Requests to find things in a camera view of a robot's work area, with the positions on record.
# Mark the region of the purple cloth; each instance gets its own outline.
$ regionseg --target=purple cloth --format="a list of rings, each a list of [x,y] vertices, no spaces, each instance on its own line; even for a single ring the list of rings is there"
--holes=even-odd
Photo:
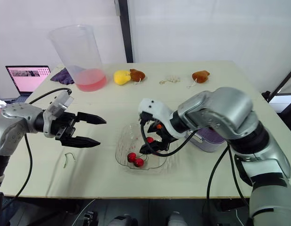
[[[58,81],[59,83],[61,83],[63,85],[69,85],[69,84],[74,83],[72,77],[70,76],[70,74],[66,68],[62,69],[58,74],[53,76],[50,80],[51,81]]]

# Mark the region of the toy cherry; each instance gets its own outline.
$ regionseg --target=toy cherry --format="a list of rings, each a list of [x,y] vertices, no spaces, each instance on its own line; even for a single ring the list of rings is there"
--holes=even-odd
[[[141,158],[135,159],[134,166],[135,167],[142,167],[144,165],[144,160]]]
[[[151,143],[151,142],[154,141],[154,138],[152,138],[152,137],[147,137],[146,140],[147,140],[147,142]]]
[[[135,160],[136,160],[136,154],[134,152],[131,152],[127,155],[128,162],[134,162]]]

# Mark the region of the black pole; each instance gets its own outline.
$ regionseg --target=black pole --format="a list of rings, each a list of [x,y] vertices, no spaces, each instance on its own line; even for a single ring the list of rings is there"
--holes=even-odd
[[[274,98],[274,96],[277,95],[277,93],[279,92],[279,90],[286,84],[286,82],[291,78],[291,72],[288,73],[288,75],[283,79],[283,81],[280,83],[280,85],[274,90],[274,92],[272,92],[272,94],[269,96],[269,98],[267,99],[268,102],[271,101],[271,99]]]
[[[122,37],[126,51],[126,62],[133,63],[134,60],[127,0],[118,0],[118,2],[120,10],[120,24],[122,30]]]
[[[290,115],[291,115],[291,103],[281,113],[279,113],[279,116],[282,119],[285,119]]]

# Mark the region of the clear plastic bowl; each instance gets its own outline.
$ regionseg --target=clear plastic bowl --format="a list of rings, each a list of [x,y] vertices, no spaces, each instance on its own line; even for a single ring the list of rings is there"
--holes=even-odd
[[[148,127],[144,127],[146,137],[152,137],[155,140],[161,141],[161,137],[156,133],[147,133]],[[175,144],[171,144],[170,151],[178,147]],[[118,145],[115,152],[116,161],[122,165],[126,166],[129,169],[133,170],[150,170],[154,172],[162,172],[169,170],[171,167],[176,165],[178,156],[172,155],[169,157],[159,157],[153,154],[144,154],[139,153],[141,146],[144,144],[144,141],[141,136],[141,128],[137,123],[132,123],[125,126],[120,135]],[[144,165],[142,167],[134,166],[133,162],[127,161],[127,155],[129,153],[135,153],[137,158],[142,158],[144,160]]]

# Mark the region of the white table surface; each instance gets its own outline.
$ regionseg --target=white table surface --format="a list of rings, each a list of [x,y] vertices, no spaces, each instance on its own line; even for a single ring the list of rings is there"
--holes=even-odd
[[[146,74],[142,84],[133,83],[118,86],[112,80],[116,70],[135,68]],[[65,197],[65,198],[204,198],[208,178],[225,144],[216,153],[206,153],[187,144],[176,154],[175,169],[161,174],[150,171],[128,171],[115,160],[115,150],[124,126],[137,122],[138,104],[144,97],[163,101],[170,108],[177,106],[203,90],[214,91],[218,87],[235,87],[246,92],[253,100],[254,110],[262,123],[273,133],[291,163],[291,132],[262,98],[260,93],[245,78],[240,69],[230,61],[207,61],[193,63],[143,63],[105,65],[108,84],[95,92],[82,92],[75,85],[64,86],[50,81],[51,75],[30,96],[27,102],[60,87],[72,89],[74,101],[68,112],[78,111],[97,114],[107,124],[76,124],[75,135],[86,136],[101,142],[93,148],[76,149],[61,146],[59,141],[44,137],[43,134],[29,134],[28,139],[33,155],[31,178],[21,196]],[[193,72],[207,70],[211,74],[203,84],[187,89],[192,84]],[[178,76],[178,83],[159,84],[167,76]],[[43,109],[56,94],[41,99],[35,105]],[[69,156],[64,169],[65,153],[76,155],[76,162]],[[6,195],[15,195],[22,186],[29,169],[29,157],[24,139],[11,156],[5,170],[5,179],[0,188]],[[251,194],[251,187],[237,179],[245,196]],[[211,186],[211,197],[238,197],[232,178],[228,154],[219,164]]]

